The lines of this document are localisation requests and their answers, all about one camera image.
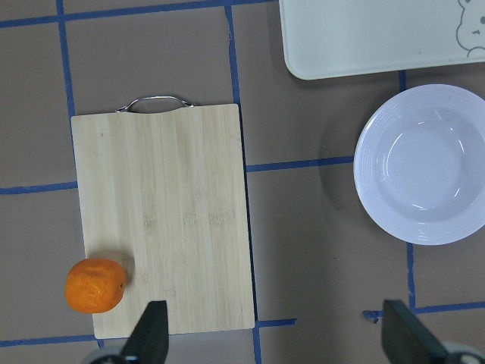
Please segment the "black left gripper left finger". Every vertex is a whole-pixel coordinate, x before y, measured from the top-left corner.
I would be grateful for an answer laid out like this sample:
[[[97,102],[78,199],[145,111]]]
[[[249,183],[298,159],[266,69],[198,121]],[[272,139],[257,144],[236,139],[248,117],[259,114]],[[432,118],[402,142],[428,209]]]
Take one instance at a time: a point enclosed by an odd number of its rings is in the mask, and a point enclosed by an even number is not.
[[[151,301],[120,355],[128,363],[165,363],[168,354],[167,302]]]

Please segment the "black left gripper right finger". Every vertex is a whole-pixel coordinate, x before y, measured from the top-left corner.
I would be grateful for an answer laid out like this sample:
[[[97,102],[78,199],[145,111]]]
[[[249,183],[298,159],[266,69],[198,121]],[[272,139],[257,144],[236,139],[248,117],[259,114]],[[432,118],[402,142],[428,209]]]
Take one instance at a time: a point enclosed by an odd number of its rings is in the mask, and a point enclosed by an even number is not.
[[[401,300],[383,301],[381,344],[390,363],[444,363],[448,350]]]

